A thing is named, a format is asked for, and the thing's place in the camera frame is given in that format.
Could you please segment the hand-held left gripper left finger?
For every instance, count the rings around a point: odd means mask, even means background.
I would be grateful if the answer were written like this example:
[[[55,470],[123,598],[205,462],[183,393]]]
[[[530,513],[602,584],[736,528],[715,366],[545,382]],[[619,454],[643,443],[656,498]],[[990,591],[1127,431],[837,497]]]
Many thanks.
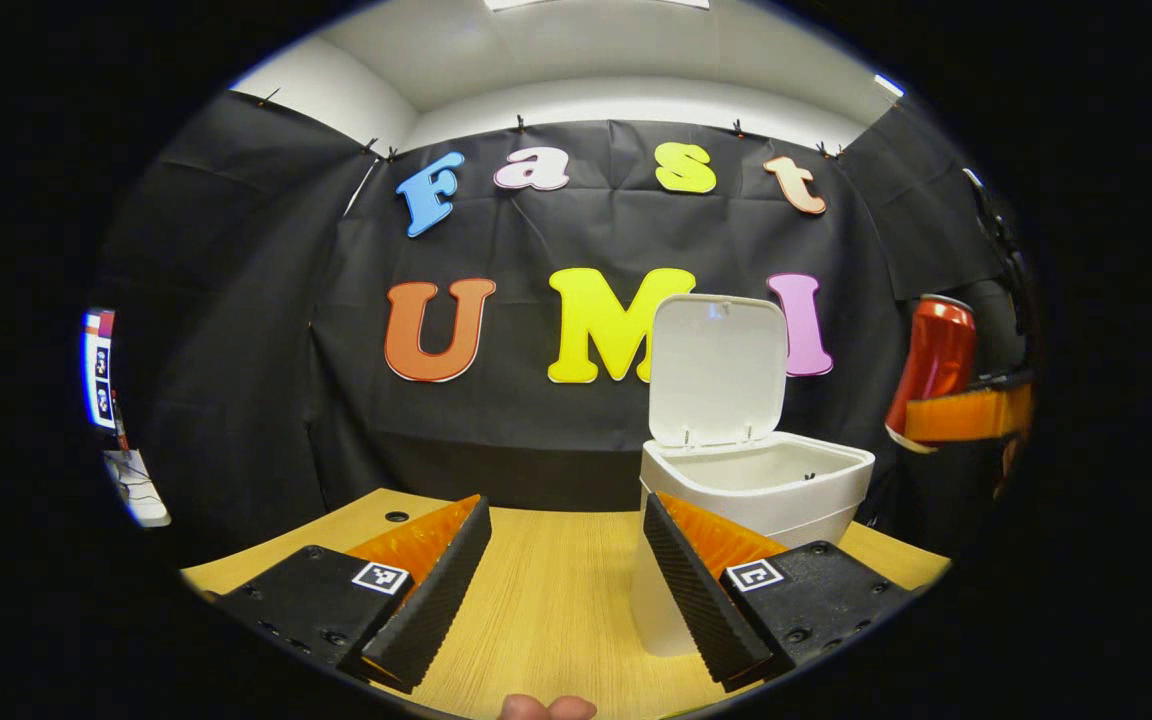
[[[306,544],[219,597],[219,609],[306,660],[411,694],[492,539],[486,498],[408,520],[347,552]]]

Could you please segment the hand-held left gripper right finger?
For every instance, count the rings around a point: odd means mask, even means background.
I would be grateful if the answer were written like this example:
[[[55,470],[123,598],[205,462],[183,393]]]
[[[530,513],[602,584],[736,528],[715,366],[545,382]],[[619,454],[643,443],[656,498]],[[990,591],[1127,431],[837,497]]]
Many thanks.
[[[726,691],[836,655],[915,598],[838,544],[787,547],[667,493],[647,493],[643,535],[710,679]]]

